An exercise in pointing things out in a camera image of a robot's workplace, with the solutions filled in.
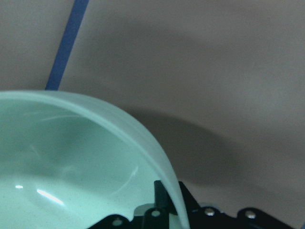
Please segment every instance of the blue stripe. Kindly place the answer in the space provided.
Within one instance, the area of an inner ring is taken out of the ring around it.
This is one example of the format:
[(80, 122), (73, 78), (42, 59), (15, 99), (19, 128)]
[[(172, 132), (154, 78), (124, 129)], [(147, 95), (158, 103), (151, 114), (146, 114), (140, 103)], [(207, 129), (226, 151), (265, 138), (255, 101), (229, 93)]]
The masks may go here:
[(57, 91), (61, 83), (77, 32), (85, 14), (89, 0), (75, 0), (69, 20), (63, 33), (55, 61), (49, 75), (46, 90)]

